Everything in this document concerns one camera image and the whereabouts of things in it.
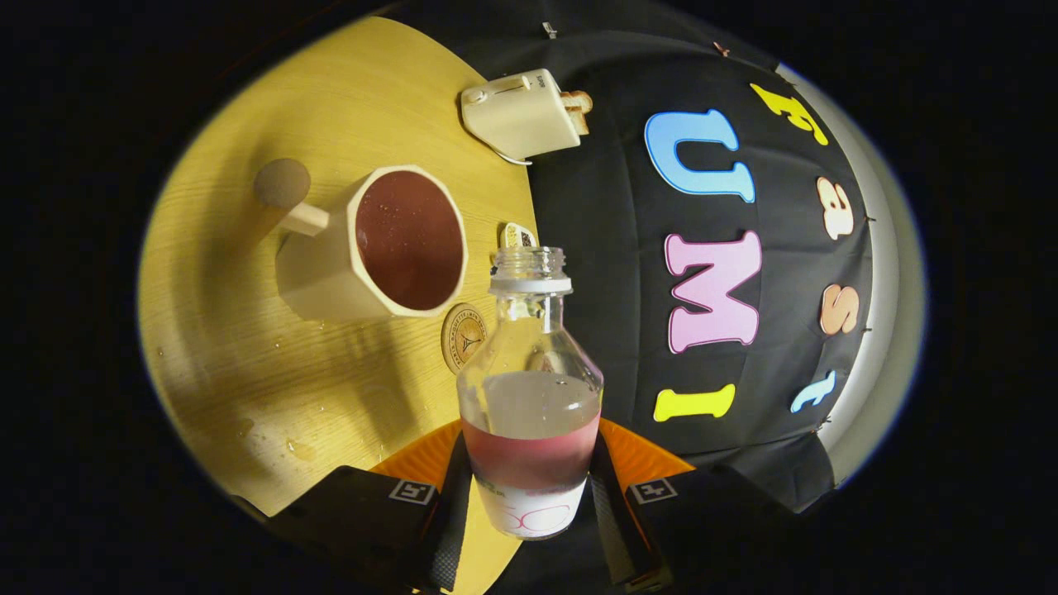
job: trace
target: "pink letter m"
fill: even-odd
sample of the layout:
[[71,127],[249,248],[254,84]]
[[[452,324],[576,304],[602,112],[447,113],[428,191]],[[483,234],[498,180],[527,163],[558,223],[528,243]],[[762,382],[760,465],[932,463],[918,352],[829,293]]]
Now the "pink letter m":
[[708,311],[690,312],[680,306],[669,317],[669,349],[681,354],[693,345],[753,342],[760,314],[728,293],[761,270],[761,238],[747,231],[737,241],[688,244],[677,234],[664,241],[669,272],[682,275],[689,267],[706,270],[677,285],[672,294]]

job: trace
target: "black cloth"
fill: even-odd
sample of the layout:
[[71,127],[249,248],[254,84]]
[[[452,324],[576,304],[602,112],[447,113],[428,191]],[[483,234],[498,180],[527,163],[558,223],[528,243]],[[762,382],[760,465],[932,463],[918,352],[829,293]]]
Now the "black cloth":
[[[773,59],[671,7],[571,3],[560,10],[558,3],[513,2],[500,10],[501,4],[491,8],[501,17],[468,18],[458,4],[443,14],[406,6],[386,16],[445,43],[486,77],[547,68],[562,89],[591,95],[590,134],[580,147],[533,157],[529,178],[541,242],[566,250],[576,291],[566,301],[566,326],[605,375],[604,417],[685,456],[783,440],[816,428],[855,362],[871,295],[865,212],[833,134],[801,100],[831,140],[819,145],[809,132],[772,114],[749,87],[755,83],[800,98],[768,70],[777,65]],[[559,30],[555,39],[544,34],[543,20]],[[486,21],[489,26],[481,26]],[[716,39],[734,48],[729,57],[712,47]],[[659,112],[710,109],[731,122],[738,150],[681,143],[680,160],[701,169],[745,163],[756,188],[752,204],[735,196],[682,194],[654,169],[643,140],[646,120]],[[842,185],[856,220],[853,234],[837,241],[823,229],[820,176]],[[731,295],[759,310],[755,340],[672,354],[669,315],[687,304],[671,290],[700,268],[671,275],[665,236],[732,241],[747,230],[760,235],[764,264]],[[819,327],[820,303],[823,289],[835,283],[856,288],[860,324],[849,335],[826,337]],[[838,377],[832,395],[791,414],[798,392],[831,369]],[[728,383],[736,386],[735,400],[722,418],[653,418],[664,389],[701,393]]]

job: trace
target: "bottle label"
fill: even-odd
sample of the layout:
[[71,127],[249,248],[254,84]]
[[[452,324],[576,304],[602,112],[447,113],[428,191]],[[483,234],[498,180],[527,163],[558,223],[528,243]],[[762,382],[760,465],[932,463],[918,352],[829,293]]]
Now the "bottle label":
[[573,486],[527,490],[496,485],[477,475],[481,501],[492,525],[521,538],[541,538],[569,526],[587,479]]
[[489,519],[497,529],[541,538],[577,515],[599,431],[599,414],[550,438],[496,436],[463,420],[463,437]]

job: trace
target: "glass bottle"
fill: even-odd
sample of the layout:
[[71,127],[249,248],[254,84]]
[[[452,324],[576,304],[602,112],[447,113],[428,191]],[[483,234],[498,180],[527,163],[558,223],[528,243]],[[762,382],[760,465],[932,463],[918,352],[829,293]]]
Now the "glass bottle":
[[564,263],[558,248],[499,250],[489,289],[498,324],[456,381],[489,519],[522,540],[572,522],[599,428],[602,373],[563,326]]

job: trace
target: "blue letter u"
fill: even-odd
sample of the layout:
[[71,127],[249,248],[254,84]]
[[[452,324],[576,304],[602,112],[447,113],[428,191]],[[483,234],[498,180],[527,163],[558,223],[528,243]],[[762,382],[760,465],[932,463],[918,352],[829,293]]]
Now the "blue letter u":
[[665,111],[646,121],[646,150],[654,167],[669,185],[685,194],[736,194],[746,202],[756,200],[753,177],[745,163],[735,162],[730,172],[688,169],[676,156],[676,145],[685,141],[723,143],[738,148],[731,123],[715,109],[708,113]]

